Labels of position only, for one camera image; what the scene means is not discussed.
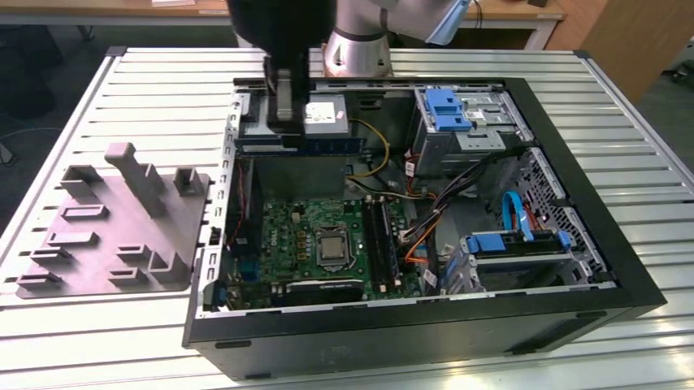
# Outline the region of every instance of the sticker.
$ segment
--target sticker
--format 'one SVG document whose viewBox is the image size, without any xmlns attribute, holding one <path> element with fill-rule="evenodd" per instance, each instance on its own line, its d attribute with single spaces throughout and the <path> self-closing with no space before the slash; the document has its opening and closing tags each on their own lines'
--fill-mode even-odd
<svg viewBox="0 0 694 390">
<path fill-rule="evenodd" d="M 405 174 L 410 177 L 414 177 L 414 168 L 415 168 L 414 162 L 407 161 L 405 163 Z"/>
<path fill-rule="evenodd" d="M 538 15 L 538 19 L 562 19 L 565 16 L 562 14 L 541 14 Z"/>
<path fill-rule="evenodd" d="M 201 15 L 229 15 L 229 11 L 225 10 L 201 10 L 198 13 Z"/>
<path fill-rule="evenodd" d="M 307 124 L 334 124 L 335 122 L 338 120 L 333 102 L 313 102 L 306 105 Z"/>
<path fill-rule="evenodd" d="M 438 278 L 429 269 L 425 271 L 425 280 L 426 280 L 426 283 L 429 283 L 433 288 L 437 288 Z"/>
<path fill-rule="evenodd" d="M 466 111 L 468 119 L 485 119 L 482 111 Z"/>
<path fill-rule="evenodd" d="M 297 152 L 298 151 L 298 148 L 286 148 L 282 145 L 243 145 L 242 149 L 247 153 Z"/>
</svg>

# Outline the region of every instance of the table leg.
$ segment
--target table leg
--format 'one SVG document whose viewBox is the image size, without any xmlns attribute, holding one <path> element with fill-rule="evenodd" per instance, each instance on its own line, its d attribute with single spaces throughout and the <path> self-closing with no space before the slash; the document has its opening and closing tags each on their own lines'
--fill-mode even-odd
<svg viewBox="0 0 694 390">
<path fill-rule="evenodd" d="M 3 166 L 10 166 L 14 163 L 14 157 L 12 152 L 0 143 L 0 164 Z"/>
<path fill-rule="evenodd" d="M 557 20 L 540 21 L 536 30 L 533 30 L 533 34 L 530 34 L 530 39 L 525 45 L 525 50 L 545 50 L 545 46 L 550 41 L 550 36 L 553 35 L 556 27 Z"/>
<path fill-rule="evenodd" d="M 95 39 L 94 29 L 95 26 L 78 26 L 79 35 L 83 36 L 83 39 L 86 41 L 91 41 L 93 39 Z"/>
<path fill-rule="evenodd" d="M 243 38 L 241 37 L 241 35 L 237 34 L 237 32 L 235 32 L 234 34 L 235 34 L 235 36 L 237 36 L 237 42 L 239 42 L 239 47 L 242 47 L 242 48 L 245 48 L 245 49 L 250 49 L 250 48 L 253 48 L 251 42 L 247 41 L 246 39 L 243 39 Z"/>
</svg>

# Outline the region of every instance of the slotted aluminum worktable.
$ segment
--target slotted aluminum worktable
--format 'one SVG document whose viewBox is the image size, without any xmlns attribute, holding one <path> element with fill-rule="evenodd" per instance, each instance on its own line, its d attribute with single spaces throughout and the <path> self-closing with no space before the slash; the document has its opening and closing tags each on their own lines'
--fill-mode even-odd
<svg viewBox="0 0 694 390">
<path fill-rule="evenodd" d="M 130 141 L 159 173 L 218 172 L 235 77 L 262 52 L 129 49 L 106 58 L 0 240 L 0 280 L 28 265 L 70 164 L 109 170 Z M 524 77 L 578 157 L 669 304 L 550 354 L 281 379 L 290 388 L 684 388 L 694 386 L 694 195 L 674 157 L 593 61 L 570 52 L 394 50 L 398 76 Z M 322 75 L 321 53 L 311 63 Z M 23 301 L 0 295 L 0 388 L 226 388 L 238 385 L 181 347 L 189 292 Z"/>
</svg>

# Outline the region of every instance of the floor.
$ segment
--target floor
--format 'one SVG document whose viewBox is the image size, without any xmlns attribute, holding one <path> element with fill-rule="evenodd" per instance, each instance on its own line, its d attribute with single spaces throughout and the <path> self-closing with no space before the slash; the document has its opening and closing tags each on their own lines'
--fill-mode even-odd
<svg viewBox="0 0 694 390">
<path fill-rule="evenodd" d="M 0 137 L 24 128 L 47 128 L 23 132 L 3 139 L 3 144 L 19 156 L 11 167 L 0 167 L 0 234 L 12 218 L 24 193 L 44 163 L 60 130 L 79 99 L 103 55 L 110 46 L 207 47 L 235 46 L 234 34 L 227 27 L 97 27 L 95 40 L 83 41 L 78 29 L 51 27 L 64 63 L 48 70 L 44 78 L 56 97 L 56 108 L 42 118 L 18 121 L 0 115 Z M 674 84 L 662 76 L 645 95 L 638 109 L 660 132 L 688 167 L 694 170 L 694 88 Z"/>
</svg>

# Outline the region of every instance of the expansion slot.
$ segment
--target expansion slot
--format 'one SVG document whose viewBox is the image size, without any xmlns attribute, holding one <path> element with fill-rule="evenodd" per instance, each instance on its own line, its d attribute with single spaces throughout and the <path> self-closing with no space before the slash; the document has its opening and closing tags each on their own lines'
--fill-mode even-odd
<svg viewBox="0 0 694 390">
<path fill-rule="evenodd" d="M 385 199 L 367 197 L 362 201 L 362 224 L 367 244 L 369 264 L 374 291 L 385 293 L 389 287 L 399 287 L 401 271 L 398 256 L 391 234 L 391 218 Z"/>
</svg>

